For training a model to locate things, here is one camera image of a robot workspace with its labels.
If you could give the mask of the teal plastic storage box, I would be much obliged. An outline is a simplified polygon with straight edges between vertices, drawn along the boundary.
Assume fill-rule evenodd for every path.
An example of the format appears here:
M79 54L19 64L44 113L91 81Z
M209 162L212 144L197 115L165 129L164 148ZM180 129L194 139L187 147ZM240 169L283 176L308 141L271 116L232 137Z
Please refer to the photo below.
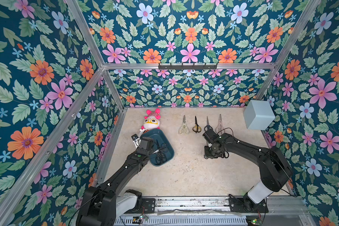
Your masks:
M174 157L174 149L160 129L153 129L141 135L140 139L150 138L152 142L152 150L149 161L155 167L160 167L170 161Z

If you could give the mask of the thin black scissors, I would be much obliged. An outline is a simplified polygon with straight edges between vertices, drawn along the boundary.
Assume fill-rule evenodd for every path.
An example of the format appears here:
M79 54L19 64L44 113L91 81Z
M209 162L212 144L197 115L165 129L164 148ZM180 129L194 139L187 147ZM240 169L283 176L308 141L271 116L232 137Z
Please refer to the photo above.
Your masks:
M158 149L154 152L156 154L155 163L156 165L164 164L167 161L166 153L168 152L168 148L166 144L162 144Z

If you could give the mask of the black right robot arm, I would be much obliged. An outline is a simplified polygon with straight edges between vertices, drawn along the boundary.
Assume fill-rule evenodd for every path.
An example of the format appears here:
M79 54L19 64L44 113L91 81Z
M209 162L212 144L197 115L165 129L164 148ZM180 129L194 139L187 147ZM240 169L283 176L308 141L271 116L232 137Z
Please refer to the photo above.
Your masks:
M233 153L258 166L260 181L243 197L244 204L249 207L279 192L293 175L293 169L284 154L275 147L258 147L232 134L220 134L212 129L206 130L202 136L207 143L204 147L205 159L229 158L229 154Z

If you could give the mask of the pink handled scissors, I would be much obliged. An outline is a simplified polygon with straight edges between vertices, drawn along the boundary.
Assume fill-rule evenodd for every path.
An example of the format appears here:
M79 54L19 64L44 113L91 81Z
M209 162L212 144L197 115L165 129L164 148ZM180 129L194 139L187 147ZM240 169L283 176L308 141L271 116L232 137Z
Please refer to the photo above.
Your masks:
M219 117L218 117L218 125L217 127L215 128L215 132L217 134L223 134L224 131L225 131L225 127L223 126L223 122L222 122L222 115L220 114Z

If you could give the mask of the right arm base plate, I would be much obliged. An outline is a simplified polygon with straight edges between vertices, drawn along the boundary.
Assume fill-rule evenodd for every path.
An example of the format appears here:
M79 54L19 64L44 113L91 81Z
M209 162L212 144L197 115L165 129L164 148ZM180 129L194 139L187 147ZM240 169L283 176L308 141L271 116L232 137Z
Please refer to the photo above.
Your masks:
M236 197L229 194L229 208L232 212L238 213L268 213L267 199L263 199L260 203L253 202L247 195Z

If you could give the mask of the yellow black scissors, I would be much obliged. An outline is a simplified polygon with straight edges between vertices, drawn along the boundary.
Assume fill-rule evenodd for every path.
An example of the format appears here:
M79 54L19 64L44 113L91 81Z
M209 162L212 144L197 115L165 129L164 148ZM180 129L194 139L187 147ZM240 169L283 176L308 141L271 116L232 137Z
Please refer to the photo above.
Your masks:
M202 131L202 128L199 126L198 121L197 121L197 117L195 116L195 125L192 128L193 132L195 133L200 133Z

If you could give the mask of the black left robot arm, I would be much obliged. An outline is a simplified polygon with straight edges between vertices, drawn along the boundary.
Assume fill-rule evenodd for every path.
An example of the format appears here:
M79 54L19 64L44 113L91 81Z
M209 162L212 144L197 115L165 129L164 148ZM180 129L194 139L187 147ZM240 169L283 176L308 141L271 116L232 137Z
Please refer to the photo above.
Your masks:
M137 175L150 160L153 139L144 137L136 150L127 156L124 164L107 181L97 187L89 187L84 195L77 226L113 226L116 219L138 206L137 191L128 191L120 196L128 182Z

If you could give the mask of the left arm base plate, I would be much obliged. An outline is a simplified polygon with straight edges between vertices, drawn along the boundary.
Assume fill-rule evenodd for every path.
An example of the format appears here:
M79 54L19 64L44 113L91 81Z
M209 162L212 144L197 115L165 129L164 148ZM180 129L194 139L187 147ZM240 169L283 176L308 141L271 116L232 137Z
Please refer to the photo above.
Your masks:
M156 199L154 198L144 198L136 204L136 206L127 211L131 214L148 214L155 212Z

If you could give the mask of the small black scissors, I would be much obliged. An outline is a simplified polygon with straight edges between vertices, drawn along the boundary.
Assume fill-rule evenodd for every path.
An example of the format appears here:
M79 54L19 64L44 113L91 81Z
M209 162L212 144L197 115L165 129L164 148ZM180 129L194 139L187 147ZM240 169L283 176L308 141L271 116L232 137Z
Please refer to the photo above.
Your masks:
M206 117L206 126L204 127L204 131L213 130L213 128L210 126L209 118Z

